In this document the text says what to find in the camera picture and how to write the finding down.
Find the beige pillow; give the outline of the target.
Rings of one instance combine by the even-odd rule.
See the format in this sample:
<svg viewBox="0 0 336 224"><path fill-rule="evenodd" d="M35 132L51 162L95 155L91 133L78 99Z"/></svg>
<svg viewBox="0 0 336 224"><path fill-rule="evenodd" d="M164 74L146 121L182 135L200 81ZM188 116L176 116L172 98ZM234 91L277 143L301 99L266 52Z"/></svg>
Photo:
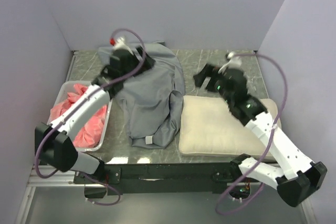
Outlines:
<svg viewBox="0 0 336 224"><path fill-rule="evenodd" d="M259 158L265 145L234 118L222 98L183 97L179 151L190 156Z"/></svg>

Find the grey pillowcase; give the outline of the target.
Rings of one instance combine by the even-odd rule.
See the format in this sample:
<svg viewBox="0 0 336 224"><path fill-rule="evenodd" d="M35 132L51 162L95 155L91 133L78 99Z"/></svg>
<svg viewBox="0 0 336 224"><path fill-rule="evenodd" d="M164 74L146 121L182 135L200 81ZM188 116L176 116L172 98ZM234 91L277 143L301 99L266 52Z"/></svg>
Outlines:
<svg viewBox="0 0 336 224"><path fill-rule="evenodd" d="M177 56L158 43L145 44L152 69L129 78L115 100L123 110L132 147L164 149L181 126L185 83Z"/></svg>

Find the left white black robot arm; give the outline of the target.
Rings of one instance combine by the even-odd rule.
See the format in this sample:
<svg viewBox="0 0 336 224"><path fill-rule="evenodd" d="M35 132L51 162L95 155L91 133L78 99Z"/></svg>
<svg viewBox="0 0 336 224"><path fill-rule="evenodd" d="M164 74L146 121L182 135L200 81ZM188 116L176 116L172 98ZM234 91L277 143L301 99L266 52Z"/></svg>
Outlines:
<svg viewBox="0 0 336 224"><path fill-rule="evenodd" d="M104 162L78 151L73 141L92 116L123 89L127 79L150 70L154 64L144 46L137 46L135 50L113 50L109 64L102 68L74 105L50 123L39 123L35 127L37 175L44 178L38 168L39 162L43 162L56 171L84 173L91 182L101 182L105 176Z"/></svg>

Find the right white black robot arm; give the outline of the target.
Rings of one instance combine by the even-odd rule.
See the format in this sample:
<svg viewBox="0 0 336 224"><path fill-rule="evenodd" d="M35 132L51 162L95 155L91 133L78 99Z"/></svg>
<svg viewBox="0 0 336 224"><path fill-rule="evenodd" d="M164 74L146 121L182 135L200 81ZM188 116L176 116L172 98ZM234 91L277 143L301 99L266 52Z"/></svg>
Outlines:
<svg viewBox="0 0 336 224"><path fill-rule="evenodd" d="M248 177L274 188L287 205L296 207L320 189L326 166L307 157L277 126L278 118L249 93L242 70L227 67L220 72L218 66L206 64L193 76L195 86L200 88L206 78L209 82L205 89L218 93L231 115L266 147L259 159L241 154L230 162L230 175L235 181L224 193Z"/></svg>

